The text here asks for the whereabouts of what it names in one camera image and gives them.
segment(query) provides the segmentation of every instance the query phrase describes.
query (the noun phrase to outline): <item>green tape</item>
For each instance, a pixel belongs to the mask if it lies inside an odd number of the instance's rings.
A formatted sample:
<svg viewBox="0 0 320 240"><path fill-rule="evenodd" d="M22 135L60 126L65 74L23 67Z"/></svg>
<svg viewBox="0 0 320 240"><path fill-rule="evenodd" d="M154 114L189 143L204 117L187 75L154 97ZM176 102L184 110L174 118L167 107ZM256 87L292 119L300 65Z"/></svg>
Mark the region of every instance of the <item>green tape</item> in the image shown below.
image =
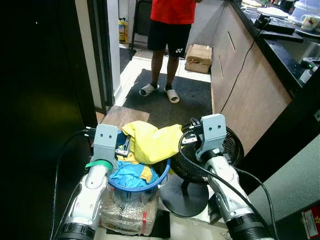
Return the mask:
<svg viewBox="0 0 320 240"><path fill-rule="evenodd" d="M112 172L113 167L112 167L111 163L108 161L102 160L102 159L98 159L96 161L89 162L87 165L85 165L85 167L89 168L89 167L96 166L96 165L104 166L107 169L109 169L110 172Z"/></svg>

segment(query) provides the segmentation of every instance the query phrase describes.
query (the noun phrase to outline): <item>red shirt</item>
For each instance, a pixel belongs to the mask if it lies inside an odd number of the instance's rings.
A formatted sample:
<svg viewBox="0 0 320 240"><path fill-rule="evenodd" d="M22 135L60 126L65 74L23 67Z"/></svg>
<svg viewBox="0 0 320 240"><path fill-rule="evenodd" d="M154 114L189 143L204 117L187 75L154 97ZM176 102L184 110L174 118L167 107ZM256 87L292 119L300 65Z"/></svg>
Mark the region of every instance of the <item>red shirt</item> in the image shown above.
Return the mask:
<svg viewBox="0 0 320 240"><path fill-rule="evenodd" d="M192 24L195 10L194 0L153 0L150 17L166 24Z"/></svg>

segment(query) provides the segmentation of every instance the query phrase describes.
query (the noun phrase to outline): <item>person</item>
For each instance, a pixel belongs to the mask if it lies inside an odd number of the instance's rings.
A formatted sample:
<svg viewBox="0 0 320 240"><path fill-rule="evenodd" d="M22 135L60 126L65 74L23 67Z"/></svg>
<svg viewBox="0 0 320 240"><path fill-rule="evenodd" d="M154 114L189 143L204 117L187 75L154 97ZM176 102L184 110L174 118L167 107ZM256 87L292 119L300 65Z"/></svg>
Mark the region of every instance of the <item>person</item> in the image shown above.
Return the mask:
<svg viewBox="0 0 320 240"><path fill-rule="evenodd" d="M153 0L151 24L148 35L148 49L152 50L151 83L140 89L143 97L157 90L158 78L162 67L166 45L169 49L167 63L167 82L164 91L169 101L176 104L180 101L172 83L179 65L179 57L184 57L191 24L195 20L196 3L202 0Z"/></svg>

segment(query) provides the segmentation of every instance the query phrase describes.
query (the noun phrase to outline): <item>black shorts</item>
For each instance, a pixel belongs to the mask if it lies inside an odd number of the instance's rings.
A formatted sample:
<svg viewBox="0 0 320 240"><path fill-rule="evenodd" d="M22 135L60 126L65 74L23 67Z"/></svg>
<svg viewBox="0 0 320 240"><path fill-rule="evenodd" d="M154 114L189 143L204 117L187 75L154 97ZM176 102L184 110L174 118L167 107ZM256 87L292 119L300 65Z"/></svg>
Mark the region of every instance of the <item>black shorts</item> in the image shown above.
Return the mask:
<svg viewBox="0 0 320 240"><path fill-rule="evenodd" d="M167 24L151 20L148 49L164 50L168 44L170 56L184 57L190 29L191 24Z"/></svg>

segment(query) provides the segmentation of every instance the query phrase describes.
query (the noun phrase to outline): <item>cardboard box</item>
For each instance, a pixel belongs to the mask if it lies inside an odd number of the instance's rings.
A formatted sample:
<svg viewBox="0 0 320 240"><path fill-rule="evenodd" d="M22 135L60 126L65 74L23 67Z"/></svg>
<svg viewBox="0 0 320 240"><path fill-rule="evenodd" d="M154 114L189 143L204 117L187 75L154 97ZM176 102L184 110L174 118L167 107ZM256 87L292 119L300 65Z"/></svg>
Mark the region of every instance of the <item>cardboard box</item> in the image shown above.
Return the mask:
<svg viewBox="0 0 320 240"><path fill-rule="evenodd" d="M207 74L212 64L212 47L193 44L186 53L185 69Z"/></svg>

